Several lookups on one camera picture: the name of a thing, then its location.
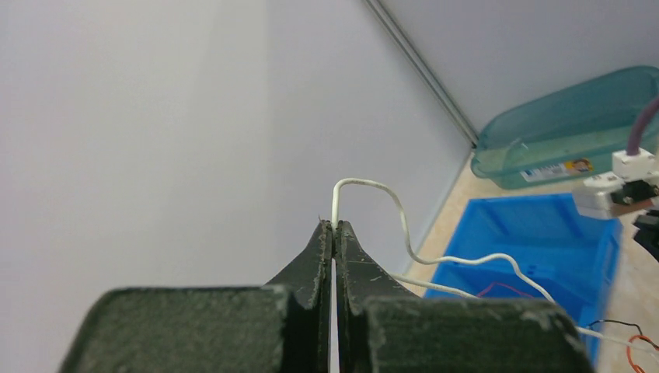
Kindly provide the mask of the teal transparent plastic lid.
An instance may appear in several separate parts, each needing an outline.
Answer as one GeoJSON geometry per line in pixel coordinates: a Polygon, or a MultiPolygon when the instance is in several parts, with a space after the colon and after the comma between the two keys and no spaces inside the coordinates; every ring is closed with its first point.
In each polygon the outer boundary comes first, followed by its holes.
{"type": "Polygon", "coordinates": [[[657,96],[658,69],[636,66],[516,106],[481,131],[472,173],[514,190],[608,172],[657,96]]]}

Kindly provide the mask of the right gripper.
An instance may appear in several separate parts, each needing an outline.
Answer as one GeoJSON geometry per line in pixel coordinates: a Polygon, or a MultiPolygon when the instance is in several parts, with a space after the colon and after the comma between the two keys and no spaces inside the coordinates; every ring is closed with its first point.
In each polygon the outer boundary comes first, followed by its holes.
{"type": "Polygon", "coordinates": [[[633,239],[642,246],[655,260],[658,256],[658,210],[649,210],[640,214],[633,226],[637,228],[633,239]]]}

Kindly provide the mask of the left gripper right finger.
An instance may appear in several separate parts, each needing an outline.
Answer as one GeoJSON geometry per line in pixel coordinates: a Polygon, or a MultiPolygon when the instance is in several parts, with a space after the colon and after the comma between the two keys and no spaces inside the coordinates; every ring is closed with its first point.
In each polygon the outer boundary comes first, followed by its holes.
{"type": "Polygon", "coordinates": [[[539,299],[421,298],[335,231],[342,372],[591,372],[572,319],[539,299]]]}

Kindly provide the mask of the aluminium corner post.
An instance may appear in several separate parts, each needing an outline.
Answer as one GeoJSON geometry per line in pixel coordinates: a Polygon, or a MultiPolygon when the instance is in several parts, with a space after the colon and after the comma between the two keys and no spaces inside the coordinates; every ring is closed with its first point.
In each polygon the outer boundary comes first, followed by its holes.
{"type": "Polygon", "coordinates": [[[428,64],[427,59],[421,54],[419,48],[414,44],[408,33],[402,28],[399,21],[383,1],[364,1],[378,22],[383,26],[385,32],[392,38],[393,43],[401,51],[405,59],[411,64],[413,70],[418,74],[420,80],[430,91],[439,106],[448,115],[449,120],[455,128],[466,139],[471,148],[475,148],[479,141],[471,120],[465,114],[458,101],[449,92],[445,84],[440,80],[434,69],[428,64]]]}

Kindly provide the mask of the blue three-compartment bin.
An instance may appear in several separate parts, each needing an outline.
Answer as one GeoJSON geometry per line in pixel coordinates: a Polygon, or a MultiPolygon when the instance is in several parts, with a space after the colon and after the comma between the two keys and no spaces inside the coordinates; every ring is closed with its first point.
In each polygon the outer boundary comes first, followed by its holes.
{"type": "Polygon", "coordinates": [[[505,253],[581,327],[603,319],[619,262],[622,224],[580,215],[568,193],[472,199],[446,253],[505,253]]]}

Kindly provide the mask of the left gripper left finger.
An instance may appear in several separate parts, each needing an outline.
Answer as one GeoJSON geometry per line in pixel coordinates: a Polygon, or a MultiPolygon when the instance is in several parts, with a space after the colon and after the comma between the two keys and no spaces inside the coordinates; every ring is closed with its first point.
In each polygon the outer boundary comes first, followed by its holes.
{"type": "Polygon", "coordinates": [[[118,288],[89,310],[62,372],[326,372],[332,229],[260,286],[118,288]]]}

